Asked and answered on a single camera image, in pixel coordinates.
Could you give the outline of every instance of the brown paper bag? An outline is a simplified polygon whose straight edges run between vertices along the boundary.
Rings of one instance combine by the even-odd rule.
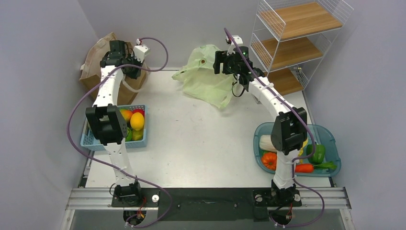
[[[82,70],[82,75],[80,76],[79,81],[85,86],[87,91],[91,90],[98,83],[100,83],[101,76],[100,61],[102,60],[104,55],[110,51],[109,41],[112,40],[117,40],[114,33],[109,33],[104,38],[100,39],[90,49],[88,55],[86,56],[85,64],[83,64],[83,66],[80,68]],[[131,88],[138,90],[144,83],[147,74],[148,72],[142,70],[141,75],[136,80],[125,76],[125,81]],[[98,92],[99,89],[96,89],[91,93],[93,99],[96,99]],[[136,95],[137,95],[136,92],[132,92],[127,87],[125,87],[121,82],[120,90],[118,92],[117,105],[131,104],[135,99]]]

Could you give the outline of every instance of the white table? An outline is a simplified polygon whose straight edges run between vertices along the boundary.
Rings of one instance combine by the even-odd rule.
[[[133,104],[148,106],[145,148],[128,149],[134,173],[162,187],[267,187],[273,174],[263,171],[253,153],[255,129],[274,118],[249,93],[233,98],[223,111],[182,93],[174,71],[151,73]],[[285,96],[307,110],[302,92]],[[94,154],[110,162],[105,151]],[[311,187],[330,187],[327,177],[298,177]],[[110,187],[113,169],[92,162],[86,187]],[[141,183],[142,187],[151,187]]]

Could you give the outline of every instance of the green pepper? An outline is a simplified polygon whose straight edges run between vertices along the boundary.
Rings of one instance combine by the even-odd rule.
[[[310,155],[312,153],[313,146],[308,145],[306,147],[306,155]],[[312,164],[321,164],[324,160],[324,155],[326,154],[326,147],[324,145],[316,144],[316,151],[315,154],[311,158],[307,158],[310,163]]]

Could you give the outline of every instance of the blue tray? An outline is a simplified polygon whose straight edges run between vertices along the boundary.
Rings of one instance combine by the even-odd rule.
[[[319,177],[331,177],[337,175],[341,169],[341,159],[338,156],[336,140],[333,135],[326,128],[318,125],[308,125],[310,131],[316,139],[318,144],[322,144],[326,147],[326,155],[323,162],[332,161],[337,166],[335,170],[333,169],[315,169],[313,173],[295,173],[299,176],[319,176]],[[270,135],[273,128],[273,122],[267,122],[258,126],[254,134],[254,154],[257,164],[265,171],[275,174],[274,170],[270,170],[261,162],[262,155],[267,152],[259,148],[259,138],[262,135]],[[311,139],[309,134],[307,134],[308,144],[311,144]],[[309,163],[307,159],[303,160],[303,163]]]
[[[128,110],[135,110],[135,109],[142,109],[145,111],[144,114],[144,135],[141,140],[137,141],[126,141],[125,147],[127,149],[131,148],[142,148],[147,146],[147,131],[148,131],[148,110],[147,107],[143,104],[141,105],[119,105],[117,106],[119,109],[128,109]],[[104,146],[100,143],[99,140],[94,138],[94,135],[91,129],[88,126],[88,120],[85,120],[85,126],[83,127],[82,138],[80,140],[80,145],[92,151],[103,151]]]

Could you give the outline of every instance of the plastic crate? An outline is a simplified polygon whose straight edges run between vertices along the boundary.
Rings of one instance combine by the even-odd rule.
[[[125,142],[125,147],[127,149],[131,148],[142,148],[147,146],[147,130],[148,130],[148,111],[147,107],[145,105],[120,105],[118,106],[119,109],[128,109],[128,110],[135,110],[135,109],[142,109],[145,111],[145,122],[144,122],[144,135],[142,137],[142,140],[137,140],[137,141],[126,141]],[[82,138],[80,140],[80,145],[82,147],[85,147],[89,150],[92,151],[103,151],[104,146],[100,143],[99,140],[94,138],[94,135],[91,131],[91,129],[88,126],[88,121],[87,119],[85,120],[85,125],[83,127],[83,133],[82,133]]]
[[[308,125],[310,131],[312,132],[316,142],[318,144],[322,144],[326,147],[326,154],[323,162],[332,161],[337,166],[335,170],[333,169],[315,169],[312,173],[295,173],[296,175],[300,176],[319,176],[319,177],[331,177],[337,175],[337,173],[341,169],[341,159],[338,156],[337,147],[336,147],[336,140],[334,139],[333,135],[328,131],[326,128],[318,125]],[[261,157],[264,154],[264,151],[259,148],[259,139],[262,135],[270,135],[272,132],[273,123],[268,122],[258,126],[257,130],[255,130],[254,135],[254,154],[255,160],[257,164],[265,171],[269,173],[275,174],[274,170],[270,170],[261,162]],[[311,139],[309,134],[307,134],[308,144],[311,144]],[[304,147],[304,153],[302,156],[306,155],[306,146]],[[309,163],[307,159],[303,160],[303,163]]]

